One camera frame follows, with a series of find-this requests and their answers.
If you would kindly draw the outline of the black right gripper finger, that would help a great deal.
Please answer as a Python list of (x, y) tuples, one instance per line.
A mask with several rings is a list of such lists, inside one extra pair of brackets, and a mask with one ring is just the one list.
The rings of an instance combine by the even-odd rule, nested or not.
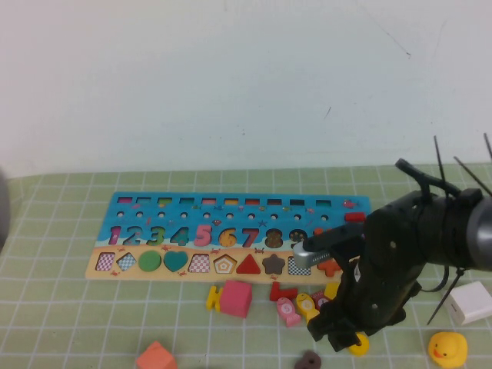
[(327, 333), (327, 338), (336, 352), (361, 344), (357, 332), (349, 327), (333, 327)]
[(307, 329), (315, 341), (320, 341), (335, 329), (338, 312), (335, 307), (321, 307), (319, 314), (307, 323)]

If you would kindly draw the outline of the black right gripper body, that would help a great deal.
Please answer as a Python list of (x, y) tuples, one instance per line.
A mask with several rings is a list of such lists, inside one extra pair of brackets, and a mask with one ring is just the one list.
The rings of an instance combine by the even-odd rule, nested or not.
[(339, 334), (374, 333), (392, 325), (416, 288), (420, 254), (399, 248), (367, 246), (357, 262), (342, 274), (335, 298)]

